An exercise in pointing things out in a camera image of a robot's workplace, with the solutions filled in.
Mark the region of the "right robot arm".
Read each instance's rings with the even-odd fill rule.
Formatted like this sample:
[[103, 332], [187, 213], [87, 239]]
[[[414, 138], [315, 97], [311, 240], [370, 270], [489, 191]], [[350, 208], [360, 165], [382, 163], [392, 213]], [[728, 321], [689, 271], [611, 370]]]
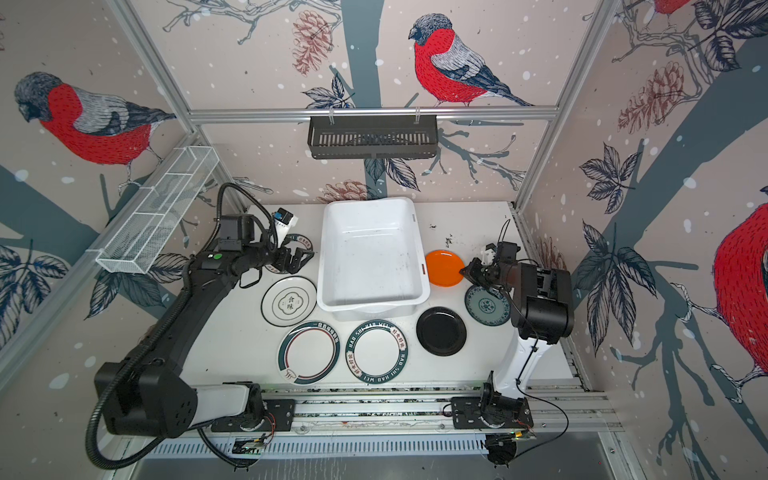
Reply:
[[520, 251], [518, 244], [500, 240], [459, 270], [472, 284], [465, 294], [470, 316], [515, 330], [501, 364], [482, 388], [477, 416], [491, 428], [525, 424], [527, 387], [534, 370], [574, 327], [572, 301], [566, 294], [570, 273], [541, 268], [533, 260], [519, 258]]

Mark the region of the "orange plate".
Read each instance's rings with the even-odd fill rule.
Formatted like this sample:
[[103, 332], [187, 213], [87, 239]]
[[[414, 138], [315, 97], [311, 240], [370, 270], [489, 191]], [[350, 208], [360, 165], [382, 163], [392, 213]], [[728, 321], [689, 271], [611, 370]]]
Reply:
[[453, 287], [463, 279], [461, 270], [465, 268], [462, 259], [448, 250], [434, 250], [425, 257], [427, 273], [431, 284], [439, 287]]

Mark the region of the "white plate green lettered rim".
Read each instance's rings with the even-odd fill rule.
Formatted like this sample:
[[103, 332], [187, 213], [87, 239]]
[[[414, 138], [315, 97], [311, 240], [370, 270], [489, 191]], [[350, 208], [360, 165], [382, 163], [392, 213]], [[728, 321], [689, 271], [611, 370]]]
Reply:
[[405, 334], [394, 323], [371, 320], [359, 325], [347, 339], [344, 358], [359, 381], [379, 385], [399, 376], [408, 360]]

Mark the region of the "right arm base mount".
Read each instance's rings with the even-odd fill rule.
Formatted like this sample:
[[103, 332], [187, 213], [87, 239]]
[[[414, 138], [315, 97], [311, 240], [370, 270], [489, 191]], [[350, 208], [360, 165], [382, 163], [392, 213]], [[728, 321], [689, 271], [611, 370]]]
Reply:
[[457, 430], [533, 428], [531, 409], [523, 398], [453, 397], [451, 419]]

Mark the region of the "blue floral green plate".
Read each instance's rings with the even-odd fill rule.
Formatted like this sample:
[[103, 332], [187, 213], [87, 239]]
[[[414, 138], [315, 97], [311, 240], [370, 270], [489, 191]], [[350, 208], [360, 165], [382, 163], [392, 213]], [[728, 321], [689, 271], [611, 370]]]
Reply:
[[465, 293], [464, 303], [469, 315], [482, 325], [496, 327], [510, 320], [510, 301], [498, 291], [471, 286]]

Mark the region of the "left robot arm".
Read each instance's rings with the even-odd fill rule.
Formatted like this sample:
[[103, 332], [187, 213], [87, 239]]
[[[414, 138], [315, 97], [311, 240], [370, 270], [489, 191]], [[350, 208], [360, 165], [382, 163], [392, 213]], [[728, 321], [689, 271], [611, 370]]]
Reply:
[[256, 384], [191, 386], [181, 373], [203, 327], [245, 273], [267, 265], [295, 273], [312, 258], [307, 249], [283, 244], [296, 223], [284, 208], [264, 229], [253, 215], [222, 216], [211, 244], [183, 268], [184, 286], [151, 334], [122, 362], [98, 370], [93, 420], [113, 435], [166, 439], [220, 418], [259, 413]]

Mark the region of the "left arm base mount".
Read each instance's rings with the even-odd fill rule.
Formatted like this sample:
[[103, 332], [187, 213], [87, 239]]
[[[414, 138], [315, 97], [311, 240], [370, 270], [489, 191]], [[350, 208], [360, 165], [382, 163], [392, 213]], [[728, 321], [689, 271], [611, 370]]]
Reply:
[[277, 433], [291, 430], [296, 401], [292, 399], [263, 400], [254, 412], [215, 420], [210, 426], [216, 433]]

